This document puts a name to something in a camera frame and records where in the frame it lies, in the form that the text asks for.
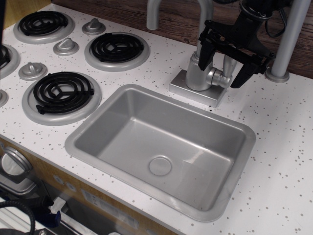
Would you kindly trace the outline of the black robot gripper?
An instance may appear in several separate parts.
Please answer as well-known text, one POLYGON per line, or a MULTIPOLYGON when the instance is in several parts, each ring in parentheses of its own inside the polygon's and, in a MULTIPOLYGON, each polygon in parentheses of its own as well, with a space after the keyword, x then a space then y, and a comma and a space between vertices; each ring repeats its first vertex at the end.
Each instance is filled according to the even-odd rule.
MULTIPOLYGON (((212 20, 205 21, 205 29, 199 37, 202 45, 198 62, 199 68, 204 71, 212 62, 217 50, 240 62, 245 56, 240 49, 246 49, 268 61, 274 59, 274 53, 266 48, 257 37, 262 23, 269 20, 271 16, 272 13, 269 10, 241 7, 241 12, 233 25, 212 20)), ((230 87, 240 88, 261 69, 262 61, 244 63, 230 87)))

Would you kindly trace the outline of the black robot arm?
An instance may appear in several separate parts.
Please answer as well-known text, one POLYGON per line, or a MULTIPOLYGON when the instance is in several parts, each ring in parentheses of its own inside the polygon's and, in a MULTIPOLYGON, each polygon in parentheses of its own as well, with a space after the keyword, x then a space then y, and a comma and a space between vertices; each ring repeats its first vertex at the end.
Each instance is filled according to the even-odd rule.
POLYGON ((200 69, 207 68, 215 52, 220 51, 243 65, 231 84, 232 88, 241 87, 254 74, 265 73, 276 56, 259 41, 257 32, 262 24, 267 24, 273 11, 279 11, 283 24, 287 24, 283 8, 290 4, 289 0, 244 0, 233 25, 205 21, 205 29, 199 37, 202 45, 200 69))

